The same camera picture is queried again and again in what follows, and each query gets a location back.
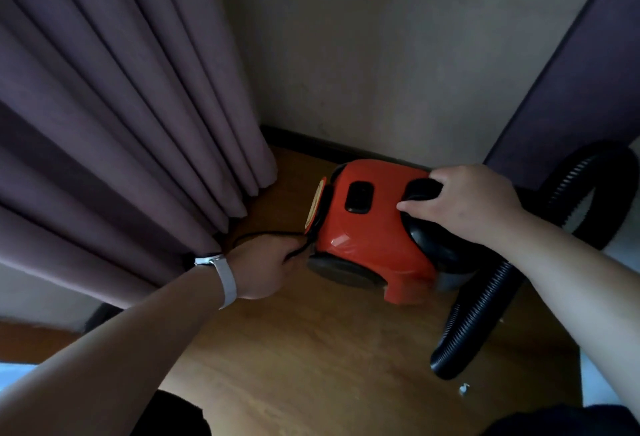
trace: watch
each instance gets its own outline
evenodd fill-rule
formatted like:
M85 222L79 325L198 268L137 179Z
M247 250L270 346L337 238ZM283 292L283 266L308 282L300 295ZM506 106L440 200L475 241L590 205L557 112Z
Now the watch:
M227 262L227 258L224 254L213 254L206 257L196 257L195 265L214 266L216 268L216 271L218 271L218 276L220 276L220 281L222 281L222 289L224 289L225 291L225 302L222 304L222 306L220 306L220 309L225 308L236 301L236 278L234 278L234 273L231 271L229 263Z

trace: vacuum hose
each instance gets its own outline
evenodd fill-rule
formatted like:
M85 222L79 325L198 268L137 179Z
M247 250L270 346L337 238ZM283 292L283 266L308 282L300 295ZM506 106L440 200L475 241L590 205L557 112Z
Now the vacuum hose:
M563 226L593 191L586 217L573 235L601 250L627 216L638 188L636 155L626 146L597 142L576 151L548 177L538 192L519 190L529 212ZM524 282L524 275L495 254L458 293L443 336L431 355L439 377L457 376L476 356Z

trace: person's left hand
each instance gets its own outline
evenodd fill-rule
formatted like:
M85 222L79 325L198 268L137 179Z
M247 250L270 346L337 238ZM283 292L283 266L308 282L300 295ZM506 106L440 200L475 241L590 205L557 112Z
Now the person's left hand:
M303 245L303 239L278 236L256 237L227 254L236 278L238 298L257 300L276 293L287 275L305 262L308 252L287 262L285 256Z

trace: person's left arm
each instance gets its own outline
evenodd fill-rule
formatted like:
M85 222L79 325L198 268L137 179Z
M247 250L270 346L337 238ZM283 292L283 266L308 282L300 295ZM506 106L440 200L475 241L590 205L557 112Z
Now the person's left arm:
M298 258L292 238L262 236L227 260L239 298L275 293ZM205 321L224 302L212 266L197 266L61 350L0 393L0 434L128 435Z

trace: red vacuum cleaner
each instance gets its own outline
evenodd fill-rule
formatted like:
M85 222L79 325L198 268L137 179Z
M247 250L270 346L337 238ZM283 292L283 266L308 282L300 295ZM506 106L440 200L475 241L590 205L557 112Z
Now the red vacuum cleaner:
M516 191L524 208L556 225L593 191L573 235L602 249L628 213L638 176L630 149L599 142L568 157L538 192ZM462 284L431 356L434 372L451 379L480 350L525 278L489 249L396 209L398 201L433 199L441 189L424 169L355 160L320 182L305 233L311 270L348 286L384 287L390 303L421 303L444 278Z

